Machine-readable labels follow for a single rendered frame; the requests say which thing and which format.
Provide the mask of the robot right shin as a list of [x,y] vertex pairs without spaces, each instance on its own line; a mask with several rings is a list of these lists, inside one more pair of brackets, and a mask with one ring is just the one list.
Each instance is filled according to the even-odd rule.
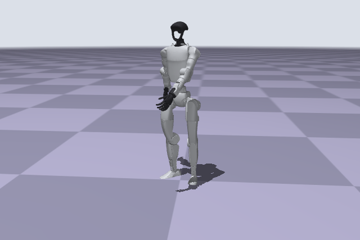
[[171,144],[168,142],[168,139],[166,139],[166,150],[167,150],[167,154],[168,154],[170,170],[172,172],[176,172],[177,171],[177,157],[178,157],[179,145]]

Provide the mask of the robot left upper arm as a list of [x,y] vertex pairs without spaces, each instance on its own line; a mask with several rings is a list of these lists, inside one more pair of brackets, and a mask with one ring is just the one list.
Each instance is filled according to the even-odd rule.
[[186,68],[180,70],[180,75],[184,75],[187,69],[190,69],[191,72],[196,64],[197,59],[200,57],[201,53],[196,47],[190,47],[188,50],[189,57],[186,63]]

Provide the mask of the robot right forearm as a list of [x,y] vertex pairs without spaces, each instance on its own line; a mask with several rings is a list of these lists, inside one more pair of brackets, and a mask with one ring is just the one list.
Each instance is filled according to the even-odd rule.
[[[161,74],[162,75],[162,74]],[[169,75],[168,76],[164,76],[162,75],[162,78],[163,78],[163,82],[164,82],[164,88],[165,87],[168,87],[169,90],[171,89],[171,84],[170,84],[170,78],[169,78]]]

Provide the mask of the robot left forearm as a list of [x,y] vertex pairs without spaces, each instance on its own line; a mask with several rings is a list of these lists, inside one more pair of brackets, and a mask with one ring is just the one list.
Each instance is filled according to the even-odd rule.
[[179,94],[179,91],[181,91],[182,87],[185,83],[189,80],[189,77],[191,75],[191,70],[187,69],[184,75],[180,75],[176,83],[173,85],[173,88],[175,88],[175,91],[173,92],[176,96]]

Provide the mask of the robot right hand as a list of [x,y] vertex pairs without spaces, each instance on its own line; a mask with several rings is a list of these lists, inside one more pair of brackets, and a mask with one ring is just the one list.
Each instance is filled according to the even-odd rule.
[[168,88],[168,87],[165,87],[165,88],[164,88],[164,94],[163,94],[163,96],[167,96],[168,92],[169,92],[169,88]]

